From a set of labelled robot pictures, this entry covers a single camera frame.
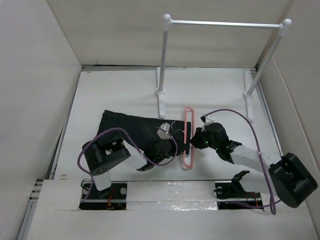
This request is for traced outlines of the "black trousers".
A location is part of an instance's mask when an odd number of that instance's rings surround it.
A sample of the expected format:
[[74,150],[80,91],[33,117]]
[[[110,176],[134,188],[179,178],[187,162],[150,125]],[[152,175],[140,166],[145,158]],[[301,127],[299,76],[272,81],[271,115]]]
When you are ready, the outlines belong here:
[[172,135],[177,142],[178,154],[180,155],[183,151],[188,154],[190,152],[192,124],[187,122],[187,135],[186,140],[184,140],[183,130],[185,128],[185,122],[182,120],[147,118],[105,110],[97,133],[100,134],[112,128],[122,128],[128,133],[139,149],[144,150],[156,143],[160,138],[157,135],[158,127],[164,123],[172,126],[169,134]]

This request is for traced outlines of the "pink clothes hanger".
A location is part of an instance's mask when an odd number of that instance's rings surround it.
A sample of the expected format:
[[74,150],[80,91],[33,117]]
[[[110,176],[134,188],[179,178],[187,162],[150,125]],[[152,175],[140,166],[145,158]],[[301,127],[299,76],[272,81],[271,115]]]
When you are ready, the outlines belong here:
[[[170,125],[170,128],[174,131],[174,132],[183,132],[183,143],[184,144],[187,144],[187,136],[188,136],[188,113],[191,113],[191,137],[194,136],[195,134],[195,122],[196,122],[196,114],[195,114],[195,110],[190,107],[190,106],[186,106],[184,108],[184,129],[181,130],[181,129],[173,129],[173,124],[176,122],[175,120],[173,121],[173,123]],[[189,171],[193,168],[194,166],[194,160],[195,160],[195,155],[193,152],[191,152],[191,157],[190,157],[190,163],[187,164],[186,163],[186,157],[187,157],[187,153],[186,153],[186,150],[183,151],[183,154],[182,154],[182,159],[181,159],[181,163],[182,163],[182,170],[183,171]]]

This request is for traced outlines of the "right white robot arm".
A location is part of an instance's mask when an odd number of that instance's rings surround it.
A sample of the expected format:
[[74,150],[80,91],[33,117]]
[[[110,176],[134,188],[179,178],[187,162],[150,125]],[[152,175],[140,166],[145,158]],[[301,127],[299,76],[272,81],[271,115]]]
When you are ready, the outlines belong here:
[[211,148],[220,159],[248,168],[237,173],[228,187],[217,191],[221,199],[243,197],[248,192],[273,193],[287,206],[297,208],[318,188],[314,177],[295,154],[261,153],[230,140],[220,123],[198,127],[190,142],[196,149]]

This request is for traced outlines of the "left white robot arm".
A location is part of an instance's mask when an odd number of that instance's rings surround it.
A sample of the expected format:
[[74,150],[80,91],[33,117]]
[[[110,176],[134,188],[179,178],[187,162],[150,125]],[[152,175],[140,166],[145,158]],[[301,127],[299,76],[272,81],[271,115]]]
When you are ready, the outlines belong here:
[[[90,192],[94,187],[95,194],[104,199],[112,191],[109,171],[129,160],[133,154],[126,148],[124,139],[118,131],[112,141],[100,145],[98,138],[102,136],[103,134],[101,133],[82,146],[77,163],[78,167],[91,177],[88,191]],[[139,149],[133,140],[129,138],[128,140],[139,153],[138,157],[129,160],[133,168],[139,172],[145,172],[155,166],[163,167],[170,164],[177,156],[179,147],[174,137],[171,135],[167,135],[167,137],[168,139],[159,139],[145,150]]]

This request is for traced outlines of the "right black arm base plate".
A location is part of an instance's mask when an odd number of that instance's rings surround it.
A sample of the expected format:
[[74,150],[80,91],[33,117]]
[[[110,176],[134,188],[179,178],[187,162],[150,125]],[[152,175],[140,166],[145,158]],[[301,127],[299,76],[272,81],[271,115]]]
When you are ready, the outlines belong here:
[[241,210],[262,207],[260,193],[246,192],[231,181],[217,181],[212,195],[217,198],[219,210]]

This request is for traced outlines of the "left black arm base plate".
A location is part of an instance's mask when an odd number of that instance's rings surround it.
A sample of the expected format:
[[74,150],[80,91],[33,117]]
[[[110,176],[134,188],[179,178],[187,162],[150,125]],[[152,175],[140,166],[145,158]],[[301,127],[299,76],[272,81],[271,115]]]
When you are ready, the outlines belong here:
[[85,181],[82,184],[82,195],[79,203],[81,210],[88,211],[121,211],[127,209],[127,183],[116,182],[103,191],[98,191],[93,185],[86,200],[86,194],[90,187],[90,183]]

